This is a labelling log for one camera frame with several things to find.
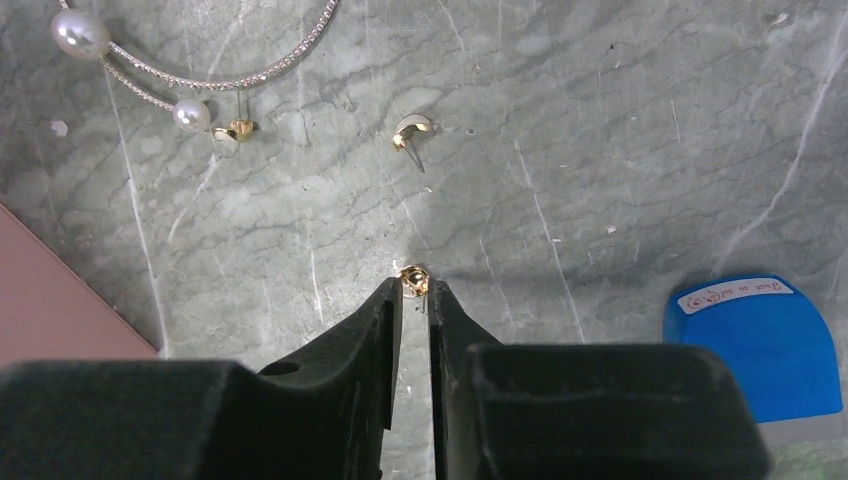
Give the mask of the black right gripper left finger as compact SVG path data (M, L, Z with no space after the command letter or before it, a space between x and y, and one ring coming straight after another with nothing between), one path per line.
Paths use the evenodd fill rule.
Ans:
M402 292L252 370L231 360L38 361L1 373L5 479L378 479Z

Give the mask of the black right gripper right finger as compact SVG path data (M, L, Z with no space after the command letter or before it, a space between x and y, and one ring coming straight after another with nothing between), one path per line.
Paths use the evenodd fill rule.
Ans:
M440 479L764 479L729 368L668 344L504 344L443 281L428 295Z

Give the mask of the small gold earring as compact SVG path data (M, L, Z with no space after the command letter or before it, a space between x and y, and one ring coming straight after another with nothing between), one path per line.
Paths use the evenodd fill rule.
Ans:
M408 265L399 272L399 279L404 286L404 295L410 298L424 297L429 293L430 275L421 265Z

